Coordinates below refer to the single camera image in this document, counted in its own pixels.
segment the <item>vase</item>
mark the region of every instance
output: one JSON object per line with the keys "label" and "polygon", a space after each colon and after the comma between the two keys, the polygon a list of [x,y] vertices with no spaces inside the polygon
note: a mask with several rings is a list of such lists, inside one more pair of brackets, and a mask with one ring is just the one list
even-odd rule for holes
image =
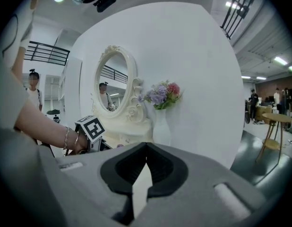
{"label": "vase", "polygon": [[154,143],[170,146],[171,133],[166,121],[166,109],[155,110],[156,121],[152,138]]}

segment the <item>pink flower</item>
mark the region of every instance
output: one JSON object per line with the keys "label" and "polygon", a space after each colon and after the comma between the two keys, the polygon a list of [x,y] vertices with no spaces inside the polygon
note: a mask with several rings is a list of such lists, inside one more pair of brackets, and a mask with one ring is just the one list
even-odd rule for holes
{"label": "pink flower", "polygon": [[178,95],[180,93],[180,87],[178,86],[178,84],[173,82],[168,85],[168,91],[174,93],[175,95]]}

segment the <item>black and white marker cube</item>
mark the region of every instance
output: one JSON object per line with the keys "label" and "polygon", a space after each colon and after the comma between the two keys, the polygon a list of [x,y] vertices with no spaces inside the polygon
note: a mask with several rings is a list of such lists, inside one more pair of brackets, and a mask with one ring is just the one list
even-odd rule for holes
{"label": "black and white marker cube", "polygon": [[76,121],[75,125],[76,129],[79,127],[79,131],[84,131],[92,144],[102,137],[105,132],[99,119],[93,115],[86,116],[83,119]]}

